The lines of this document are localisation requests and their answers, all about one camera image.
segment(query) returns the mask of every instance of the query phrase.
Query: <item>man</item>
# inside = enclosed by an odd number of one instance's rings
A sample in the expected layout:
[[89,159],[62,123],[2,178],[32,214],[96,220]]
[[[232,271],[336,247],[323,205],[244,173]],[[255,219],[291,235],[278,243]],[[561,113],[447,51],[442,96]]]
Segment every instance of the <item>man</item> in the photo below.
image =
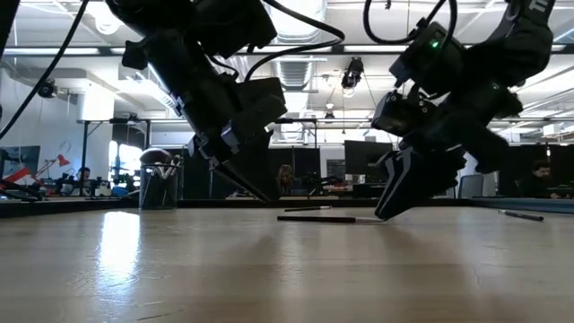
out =
[[80,181],[83,181],[83,194],[88,196],[88,190],[90,189],[90,175],[91,170],[87,167],[80,168],[78,172],[75,174],[77,183],[75,185],[72,184],[64,184],[62,188],[62,193],[65,195],[79,195],[80,191],[74,192],[76,188],[80,187]]
[[520,195],[530,198],[561,198],[558,194],[550,193],[550,163],[536,161],[532,168],[532,174],[525,177],[520,183]]
[[87,167],[82,167],[80,168],[80,170],[78,170],[78,173],[75,175],[78,178],[78,181],[83,180],[84,182],[84,187],[86,188],[85,184],[87,184],[87,188],[90,186],[90,174],[91,174],[91,170]]

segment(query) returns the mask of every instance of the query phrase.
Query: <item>person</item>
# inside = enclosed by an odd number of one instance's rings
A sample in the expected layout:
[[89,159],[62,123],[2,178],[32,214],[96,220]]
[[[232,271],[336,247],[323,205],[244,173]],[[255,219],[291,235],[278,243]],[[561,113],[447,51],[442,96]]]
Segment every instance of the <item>person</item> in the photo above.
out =
[[520,195],[530,198],[561,198],[556,193],[550,193],[548,187],[551,179],[550,163],[535,161],[532,172],[520,183]]
[[300,189],[300,180],[295,179],[295,172],[289,165],[282,165],[279,168],[277,181],[282,196],[291,196],[295,189]]
[[79,195],[79,191],[76,191],[74,193],[74,190],[76,188],[80,187],[80,181],[83,180],[83,194],[85,196],[88,196],[88,190],[90,189],[90,175],[91,175],[91,170],[87,167],[83,167],[80,168],[80,170],[78,170],[78,172],[75,174],[75,180],[77,181],[77,183],[75,183],[74,185],[72,184],[64,184],[63,189],[62,189],[62,193],[64,193],[65,195]]
[[78,181],[82,180],[82,171],[83,171],[83,182],[86,183],[90,180],[91,170],[87,167],[80,168],[80,170],[78,170],[78,173],[75,175],[78,178]]

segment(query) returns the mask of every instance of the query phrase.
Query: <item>security camera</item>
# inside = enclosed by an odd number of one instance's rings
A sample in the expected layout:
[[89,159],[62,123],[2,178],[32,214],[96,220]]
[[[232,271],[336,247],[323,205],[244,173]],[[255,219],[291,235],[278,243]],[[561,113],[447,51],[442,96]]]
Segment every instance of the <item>security camera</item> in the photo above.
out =
[[38,90],[38,95],[44,99],[52,99],[57,96],[56,80],[47,79]]
[[361,81],[361,74],[364,72],[365,68],[362,64],[361,58],[351,58],[351,63],[349,63],[349,66],[347,66],[347,69],[344,71],[343,80],[341,80],[341,86],[343,89],[354,89],[354,87]]

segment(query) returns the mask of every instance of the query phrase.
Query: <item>wooden table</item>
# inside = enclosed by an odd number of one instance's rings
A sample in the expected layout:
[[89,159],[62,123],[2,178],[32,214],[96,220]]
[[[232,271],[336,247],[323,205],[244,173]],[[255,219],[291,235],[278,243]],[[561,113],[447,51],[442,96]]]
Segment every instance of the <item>wooden table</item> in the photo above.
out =
[[[278,209],[0,220],[3,322],[571,322],[574,218],[413,209],[374,225]],[[305,214],[371,216],[370,209]]]

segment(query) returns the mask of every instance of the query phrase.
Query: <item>woman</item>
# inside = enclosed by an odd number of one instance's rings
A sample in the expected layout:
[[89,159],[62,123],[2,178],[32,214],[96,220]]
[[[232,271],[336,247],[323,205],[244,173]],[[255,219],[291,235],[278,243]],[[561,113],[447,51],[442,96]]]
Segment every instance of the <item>woman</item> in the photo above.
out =
[[281,195],[292,195],[292,191],[296,189],[297,180],[293,168],[289,165],[283,165],[279,168],[279,176],[277,177],[279,184],[279,193]]

